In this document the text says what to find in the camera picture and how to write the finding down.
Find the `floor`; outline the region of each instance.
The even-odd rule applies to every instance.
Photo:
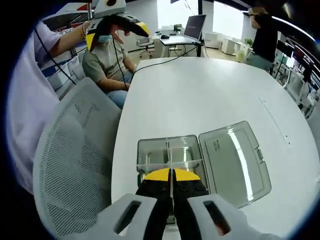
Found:
[[[141,52],[143,52],[143,50],[133,51],[133,52],[130,52],[128,54],[130,59],[131,59],[131,61],[136,65],[138,65],[141,60],[150,59],[149,55],[146,54],[146,53],[142,55],[142,58],[140,58],[140,53]],[[224,54],[223,52],[221,52],[218,49],[213,49],[213,48],[206,47],[206,53],[209,56],[209,58],[224,59],[224,60],[229,60],[229,61],[233,61],[233,62],[237,61],[235,56]],[[177,56],[174,52],[172,52],[170,55],[171,55],[171,57]]]

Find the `man in gray shirt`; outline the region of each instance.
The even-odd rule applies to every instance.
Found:
[[[82,67],[85,75],[122,109],[136,66],[121,44],[110,35],[100,36],[92,52],[87,49],[84,53]]]

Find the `laptop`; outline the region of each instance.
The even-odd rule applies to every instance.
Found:
[[[200,37],[205,19],[206,15],[190,16],[185,26],[184,35],[170,36],[170,38],[160,39],[160,41],[165,46],[201,44]]]

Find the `yellow and black device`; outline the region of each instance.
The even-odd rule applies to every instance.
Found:
[[[148,37],[149,30],[144,22],[126,12],[125,0],[93,0],[94,17],[87,28],[86,43],[90,51],[100,36],[109,35],[113,25],[125,32]]]
[[[188,198],[208,195],[198,175],[184,169],[164,168],[149,173],[136,195],[157,199],[149,218],[145,240],[161,240],[170,213],[174,214],[181,239],[201,239]]]

